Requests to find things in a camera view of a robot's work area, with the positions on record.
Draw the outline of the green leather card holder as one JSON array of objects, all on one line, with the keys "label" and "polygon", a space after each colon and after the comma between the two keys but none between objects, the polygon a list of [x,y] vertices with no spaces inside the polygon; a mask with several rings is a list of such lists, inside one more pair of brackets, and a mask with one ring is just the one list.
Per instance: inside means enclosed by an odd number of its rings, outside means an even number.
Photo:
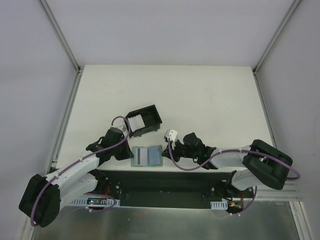
[{"label": "green leather card holder", "polygon": [[160,167],[163,165],[163,146],[133,147],[132,167]]}]

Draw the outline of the black plastic card box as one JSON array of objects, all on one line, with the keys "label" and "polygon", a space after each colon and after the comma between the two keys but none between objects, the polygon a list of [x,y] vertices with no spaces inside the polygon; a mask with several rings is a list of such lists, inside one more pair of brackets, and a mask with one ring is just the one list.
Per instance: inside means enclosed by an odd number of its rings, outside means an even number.
[{"label": "black plastic card box", "polygon": [[130,138],[141,137],[150,132],[157,132],[163,123],[155,104],[129,112],[125,119],[130,127]]}]

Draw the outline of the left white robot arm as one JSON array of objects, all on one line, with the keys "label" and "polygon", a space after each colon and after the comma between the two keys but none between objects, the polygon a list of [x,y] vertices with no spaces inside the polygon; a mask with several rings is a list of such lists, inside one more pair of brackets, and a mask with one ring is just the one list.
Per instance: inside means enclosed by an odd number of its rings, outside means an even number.
[{"label": "left white robot arm", "polygon": [[30,218],[31,226],[48,226],[67,204],[82,195],[112,199],[107,176],[98,168],[112,157],[120,161],[133,156],[128,143],[131,132],[129,126],[111,126],[73,163],[45,176],[31,177],[18,206]]}]

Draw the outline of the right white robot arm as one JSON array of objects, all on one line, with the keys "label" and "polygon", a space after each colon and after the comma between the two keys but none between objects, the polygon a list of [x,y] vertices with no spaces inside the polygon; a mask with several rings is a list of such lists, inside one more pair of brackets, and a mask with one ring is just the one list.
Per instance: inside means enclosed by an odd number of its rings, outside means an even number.
[{"label": "right white robot arm", "polygon": [[226,194],[233,198],[249,187],[261,185],[282,190],[293,170],[291,157],[260,139],[243,147],[222,149],[205,145],[193,132],[185,135],[183,141],[177,135],[175,130],[165,133],[167,146],[162,156],[174,165],[181,158],[191,159],[197,164],[194,170],[235,168],[225,184]]}]

